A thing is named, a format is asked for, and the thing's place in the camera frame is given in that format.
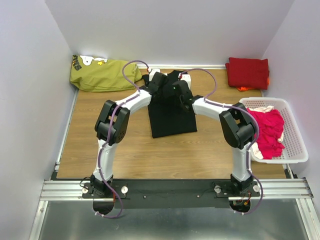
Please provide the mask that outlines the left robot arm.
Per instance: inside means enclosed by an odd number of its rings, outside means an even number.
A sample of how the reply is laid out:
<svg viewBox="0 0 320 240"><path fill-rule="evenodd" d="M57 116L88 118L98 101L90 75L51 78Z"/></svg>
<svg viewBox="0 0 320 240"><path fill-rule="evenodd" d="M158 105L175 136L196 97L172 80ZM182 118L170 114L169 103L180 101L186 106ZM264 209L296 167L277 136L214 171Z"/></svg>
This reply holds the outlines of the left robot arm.
<svg viewBox="0 0 320 240"><path fill-rule="evenodd" d="M101 198L113 192L108 181L113 177L113 163L118 144L127 132L130 115L148 106L161 95L168 82L167 74L153 70L149 82L132 95L117 101L107 100L98 116L94 130L98 140L96 167L90 177L93 191Z"/></svg>

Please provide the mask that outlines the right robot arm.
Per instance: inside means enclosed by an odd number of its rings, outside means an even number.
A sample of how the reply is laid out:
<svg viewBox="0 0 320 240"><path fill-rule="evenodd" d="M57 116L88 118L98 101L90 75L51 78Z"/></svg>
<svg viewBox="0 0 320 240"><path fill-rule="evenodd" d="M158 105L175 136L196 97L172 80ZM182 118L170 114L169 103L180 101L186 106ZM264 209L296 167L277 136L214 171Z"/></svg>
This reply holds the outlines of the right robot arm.
<svg viewBox="0 0 320 240"><path fill-rule="evenodd" d="M193 96L184 80L173 83L173 91L185 111L220 122L224 139L232 148L233 167L226 186L222 183L218 186L234 196L246 193L254 181L250 148L259 135L255 118L240 102L230 105L210 101L200 95Z"/></svg>

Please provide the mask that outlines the black floral t-shirt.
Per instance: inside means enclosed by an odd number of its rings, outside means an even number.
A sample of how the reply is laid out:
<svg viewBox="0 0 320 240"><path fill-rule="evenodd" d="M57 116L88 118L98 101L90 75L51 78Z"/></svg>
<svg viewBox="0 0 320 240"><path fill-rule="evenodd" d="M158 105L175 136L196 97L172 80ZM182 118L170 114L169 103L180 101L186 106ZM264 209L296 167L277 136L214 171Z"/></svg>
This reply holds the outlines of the black floral t-shirt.
<svg viewBox="0 0 320 240"><path fill-rule="evenodd" d="M154 139L197 131L195 114L192 111L185 112L174 93L173 83L178 81L180 73L180 70L168 73L165 84L147 106Z"/></svg>

